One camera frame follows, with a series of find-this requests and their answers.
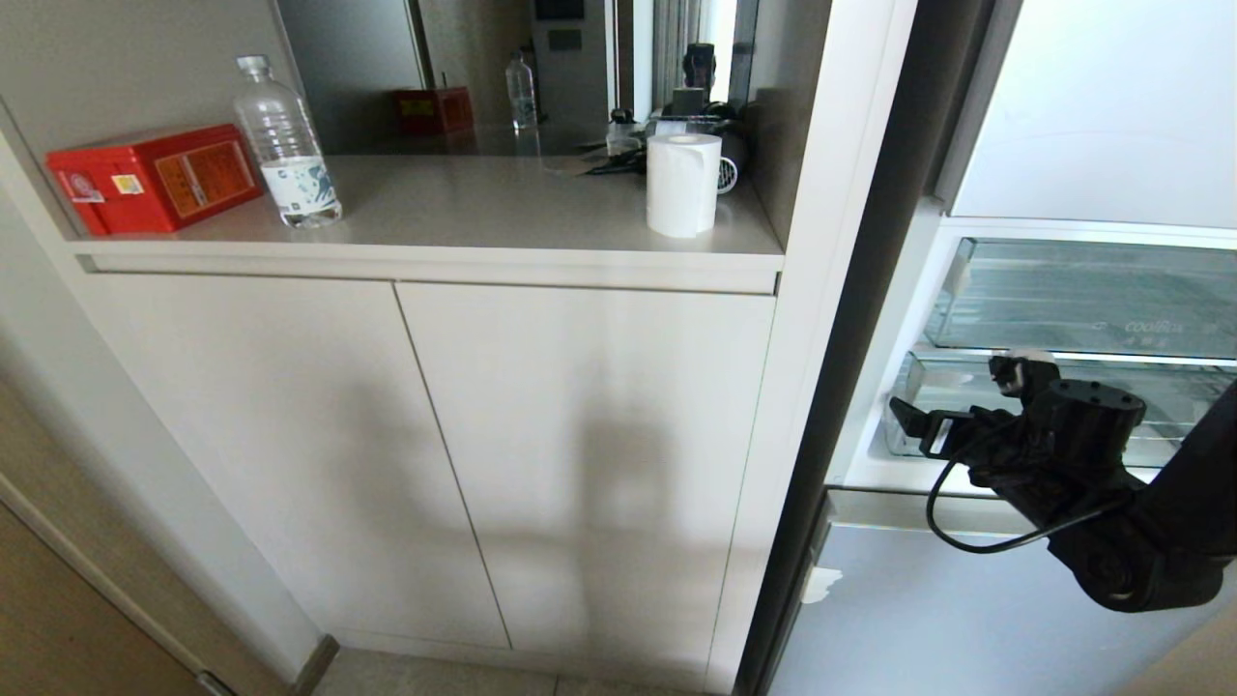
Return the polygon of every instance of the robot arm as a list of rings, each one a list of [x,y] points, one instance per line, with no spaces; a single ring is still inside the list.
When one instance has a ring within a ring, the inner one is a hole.
[[[1119,612],[1204,605],[1237,555],[1237,382],[1185,438],[1150,485],[1126,471],[1122,452],[1143,402],[1097,382],[1060,380],[1050,359],[993,357],[988,370],[1023,413],[971,407],[923,413],[892,399],[898,424],[920,452],[949,462],[928,499],[933,532],[972,553],[1003,551],[1047,537],[1086,593]],[[991,488],[1039,532],[970,546],[933,519],[954,465]]]

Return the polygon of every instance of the red tin box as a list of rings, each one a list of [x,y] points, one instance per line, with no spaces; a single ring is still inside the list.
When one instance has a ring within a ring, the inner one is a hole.
[[[473,101],[466,87],[397,89],[400,130],[408,135],[438,135],[473,127]]]
[[[230,124],[49,152],[47,167],[96,235],[176,231],[262,194]]]

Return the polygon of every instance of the floor tile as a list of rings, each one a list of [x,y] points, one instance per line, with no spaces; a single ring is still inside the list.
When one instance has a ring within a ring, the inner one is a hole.
[[[687,691],[672,691],[669,689],[657,689],[653,686],[635,686],[620,684],[617,681],[601,681],[596,679],[575,679],[560,676],[558,690],[554,696],[698,696]]]
[[[314,696],[554,696],[555,677],[344,649]]]

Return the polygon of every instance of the clear plastic drawer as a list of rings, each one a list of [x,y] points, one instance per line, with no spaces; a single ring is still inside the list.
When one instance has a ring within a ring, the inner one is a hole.
[[[924,335],[941,347],[1237,359],[1237,252],[965,239]]]
[[[1181,439],[1237,380],[1237,370],[1192,366],[1150,366],[1097,361],[1058,361],[1061,377],[1097,381],[1124,389],[1147,403],[1147,415],[1126,449],[1131,467],[1163,467]],[[988,376],[987,359],[924,360],[908,354],[898,375],[894,397],[930,412],[965,412],[972,404],[986,409],[1022,412],[1017,399],[1001,397]],[[888,407],[886,444],[894,455],[919,456],[919,440],[907,438]]]

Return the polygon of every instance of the black cable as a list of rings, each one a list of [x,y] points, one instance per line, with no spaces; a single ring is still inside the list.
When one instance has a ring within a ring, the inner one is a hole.
[[[1076,524],[1085,523],[1085,522],[1087,522],[1090,519],[1097,518],[1097,517],[1100,517],[1100,516],[1102,516],[1102,514],[1105,514],[1105,513],[1107,513],[1110,511],[1115,511],[1115,509],[1117,509],[1117,508],[1119,508],[1119,507],[1122,507],[1122,506],[1126,504],[1124,499],[1110,501],[1110,502],[1100,506],[1098,508],[1095,508],[1094,511],[1082,513],[1081,516],[1076,516],[1076,517],[1069,518],[1068,520],[1064,520],[1064,522],[1059,522],[1059,523],[1056,523],[1056,524],[1054,524],[1051,527],[1047,527],[1044,529],[1035,530],[1035,532],[1033,532],[1030,534],[1024,534],[1024,535],[1018,537],[1016,539],[1009,539],[1007,541],[1001,541],[998,544],[990,544],[987,546],[975,546],[974,544],[966,544],[965,541],[959,541],[957,539],[954,539],[952,537],[945,534],[945,532],[943,529],[940,529],[940,527],[936,525],[936,518],[935,518],[934,512],[936,509],[936,498],[938,498],[938,496],[940,496],[940,488],[945,485],[945,480],[949,478],[949,472],[952,471],[954,466],[956,466],[959,464],[959,461],[962,459],[962,455],[965,455],[966,452],[969,452],[972,448],[975,448],[975,446],[977,446],[977,445],[980,445],[982,443],[987,443],[988,440],[992,440],[993,438],[997,436],[997,434],[1004,431],[1006,429],[1008,429],[1008,428],[1011,428],[1013,425],[1017,425],[1018,423],[1021,423],[1021,419],[1013,419],[1013,420],[1011,420],[1008,423],[1004,423],[1004,424],[1002,424],[1002,425],[992,429],[991,431],[988,431],[988,433],[983,434],[982,436],[972,440],[971,443],[967,443],[965,448],[962,448],[961,450],[959,450],[957,452],[955,452],[952,457],[950,457],[949,464],[945,465],[945,469],[943,469],[940,471],[940,476],[936,477],[936,483],[933,485],[931,492],[928,493],[928,511],[927,511],[928,512],[928,528],[931,529],[933,534],[935,534],[941,541],[944,541],[945,544],[949,544],[954,549],[959,549],[959,550],[966,551],[967,554],[999,554],[1002,551],[1008,551],[1011,549],[1017,549],[1019,546],[1025,546],[1027,544],[1030,544],[1033,541],[1039,541],[1040,539],[1044,539],[1045,537],[1056,534],[1058,532],[1061,532],[1064,529],[1069,529],[1069,528],[1071,528],[1071,527],[1074,527]]]

